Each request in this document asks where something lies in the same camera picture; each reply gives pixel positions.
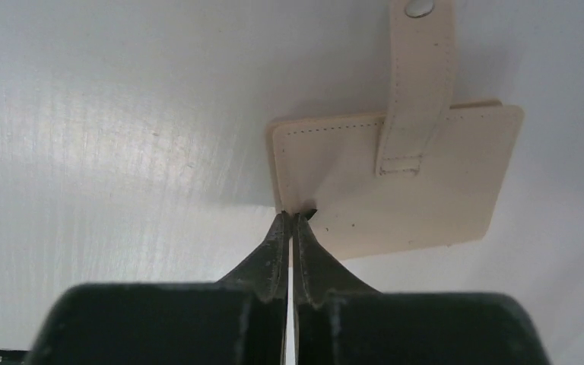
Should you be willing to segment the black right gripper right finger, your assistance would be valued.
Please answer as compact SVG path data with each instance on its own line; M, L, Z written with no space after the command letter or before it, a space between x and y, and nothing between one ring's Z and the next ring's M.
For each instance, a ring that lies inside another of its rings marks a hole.
M383 293L292 223L299 364L547 364L528 313L488 292Z

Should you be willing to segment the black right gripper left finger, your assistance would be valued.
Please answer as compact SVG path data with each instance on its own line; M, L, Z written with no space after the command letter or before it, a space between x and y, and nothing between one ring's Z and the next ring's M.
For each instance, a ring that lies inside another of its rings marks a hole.
M54 304L28 364L283 364L291 219L214 282L80 284Z

